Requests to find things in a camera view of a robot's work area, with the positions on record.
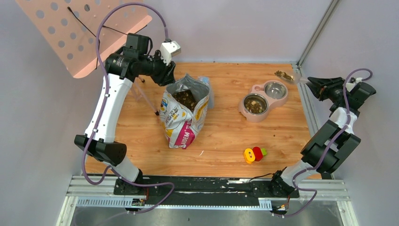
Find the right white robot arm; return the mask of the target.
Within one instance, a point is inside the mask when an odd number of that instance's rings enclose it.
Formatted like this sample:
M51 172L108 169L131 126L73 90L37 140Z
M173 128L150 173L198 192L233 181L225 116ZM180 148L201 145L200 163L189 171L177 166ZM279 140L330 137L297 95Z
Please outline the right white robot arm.
M301 151L302 158L295 164L278 170L268 184L274 196L288 196L300 181L317 173L332 173L360 144L353 132L359 108L376 94L363 78L321 79L309 77L306 85L319 100L332 102L331 114Z

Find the pink music stand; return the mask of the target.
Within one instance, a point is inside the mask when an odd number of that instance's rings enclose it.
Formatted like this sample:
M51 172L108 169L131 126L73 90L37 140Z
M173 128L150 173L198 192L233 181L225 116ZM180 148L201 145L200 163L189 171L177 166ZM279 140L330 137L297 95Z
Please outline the pink music stand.
M103 18L123 0L18 0L17 4L76 79L97 65L95 35ZM127 33L143 29L152 17L141 6L124 7L109 17L99 36L106 59L126 42Z

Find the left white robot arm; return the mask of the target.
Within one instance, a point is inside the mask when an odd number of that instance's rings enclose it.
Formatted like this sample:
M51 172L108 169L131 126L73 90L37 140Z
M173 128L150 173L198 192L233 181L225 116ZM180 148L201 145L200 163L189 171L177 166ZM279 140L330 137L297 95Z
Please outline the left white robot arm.
M93 118L83 135L76 135L74 143L83 152L81 164L91 156L107 165L126 180L126 189L140 194L144 189L142 172L127 157L127 146L115 141L117 121L123 102L140 75L151 77L159 86L175 82L175 63L172 57L181 52L176 41L167 39L153 55L152 40L148 36L129 33L126 44L110 54L104 66L101 94Z

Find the pet food bag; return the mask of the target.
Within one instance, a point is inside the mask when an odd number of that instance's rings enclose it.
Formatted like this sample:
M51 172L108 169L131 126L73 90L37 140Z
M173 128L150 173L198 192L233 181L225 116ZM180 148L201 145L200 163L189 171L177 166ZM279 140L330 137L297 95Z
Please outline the pet food bag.
M160 120L169 148L186 149L205 123L211 87L189 74L166 86Z

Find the pink double pet bowl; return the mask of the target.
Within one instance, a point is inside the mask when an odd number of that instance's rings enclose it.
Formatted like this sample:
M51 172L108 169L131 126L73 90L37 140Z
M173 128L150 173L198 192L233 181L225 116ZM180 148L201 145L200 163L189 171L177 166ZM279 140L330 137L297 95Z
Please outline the pink double pet bowl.
M239 101L238 112L249 122L262 122L271 110L283 106L287 98L286 85L280 81L269 80L252 86L248 94Z

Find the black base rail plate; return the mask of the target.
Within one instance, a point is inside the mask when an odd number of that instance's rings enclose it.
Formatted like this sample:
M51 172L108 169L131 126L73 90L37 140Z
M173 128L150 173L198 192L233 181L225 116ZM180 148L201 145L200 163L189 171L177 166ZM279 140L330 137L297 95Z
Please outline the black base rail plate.
M259 198L298 198L299 192L284 190L269 178L213 178L144 176L144 187L117 179L114 195L143 195L147 204L165 198L164 205L256 206Z

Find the clear plastic scoop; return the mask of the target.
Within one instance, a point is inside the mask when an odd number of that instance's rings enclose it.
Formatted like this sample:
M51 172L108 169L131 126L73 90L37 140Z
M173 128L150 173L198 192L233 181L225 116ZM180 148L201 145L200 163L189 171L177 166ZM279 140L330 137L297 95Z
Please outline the clear plastic scoop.
M310 82L307 78L303 77L302 75L300 75L299 73L296 73L296 72L287 73L284 71L277 70L274 74L275 74L275 76L282 79L283 81L285 81L289 84L293 84L293 85L296 85L299 83L307 84Z

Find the translucent plastic container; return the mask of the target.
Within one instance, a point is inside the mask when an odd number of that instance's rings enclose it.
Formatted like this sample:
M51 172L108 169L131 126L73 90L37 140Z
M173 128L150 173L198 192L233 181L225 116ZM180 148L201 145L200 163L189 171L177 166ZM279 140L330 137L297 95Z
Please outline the translucent plastic container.
M211 85L211 81L209 77L199 76L199 81L206 83L209 86L209 101L208 101L208 109L214 109L215 107L215 94Z

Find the colourful stacking toy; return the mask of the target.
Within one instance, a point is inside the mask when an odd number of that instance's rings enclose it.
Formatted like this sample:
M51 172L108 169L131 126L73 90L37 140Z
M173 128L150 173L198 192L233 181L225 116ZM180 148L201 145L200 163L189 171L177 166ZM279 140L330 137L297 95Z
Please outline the colourful stacking toy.
M255 161L261 161L263 157L267 155L265 148L255 146L253 148L247 148L243 152L244 160L246 163L251 164Z

